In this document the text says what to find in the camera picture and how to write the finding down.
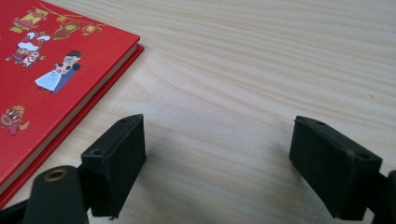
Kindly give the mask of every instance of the light wood surface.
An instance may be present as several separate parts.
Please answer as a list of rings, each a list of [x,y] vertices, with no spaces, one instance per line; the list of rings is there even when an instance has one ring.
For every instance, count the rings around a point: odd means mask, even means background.
[[[146,48],[36,173],[78,166],[113,122],[143,113],[148,160],[120,218],[91,223],[355,223],[332,219],[290,164],[297,115],[396,169],[394,0],[48,2]]]

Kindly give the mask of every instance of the wooden table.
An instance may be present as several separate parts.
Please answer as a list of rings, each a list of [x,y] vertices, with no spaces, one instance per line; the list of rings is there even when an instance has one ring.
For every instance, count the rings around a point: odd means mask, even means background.
[[[290,164],[297,115],[396,169],[395,1],[48,1],[146,48],[37,171],[79,165],[113,122],[143,113],[148,160],[120,218],[91,223],[355,223],[332,219]]]

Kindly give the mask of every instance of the red book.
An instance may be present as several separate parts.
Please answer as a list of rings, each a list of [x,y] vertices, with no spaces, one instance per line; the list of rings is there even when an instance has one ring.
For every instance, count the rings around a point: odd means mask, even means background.
[[[143,51],[138,35],[43,1],[1,7],[0,208]]]

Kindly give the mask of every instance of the book cover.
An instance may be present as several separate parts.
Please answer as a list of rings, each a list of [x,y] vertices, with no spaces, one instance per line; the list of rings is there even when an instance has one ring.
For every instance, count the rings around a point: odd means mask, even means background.
[[[3,207],[143,48],[137,35],[43,1],[1,6]]]

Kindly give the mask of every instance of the red book cover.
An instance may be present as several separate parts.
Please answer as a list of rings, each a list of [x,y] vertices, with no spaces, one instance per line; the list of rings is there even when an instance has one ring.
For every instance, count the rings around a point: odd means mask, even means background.
[[[0,208],[143,51],[138,35],[43,1],[1,6]]]

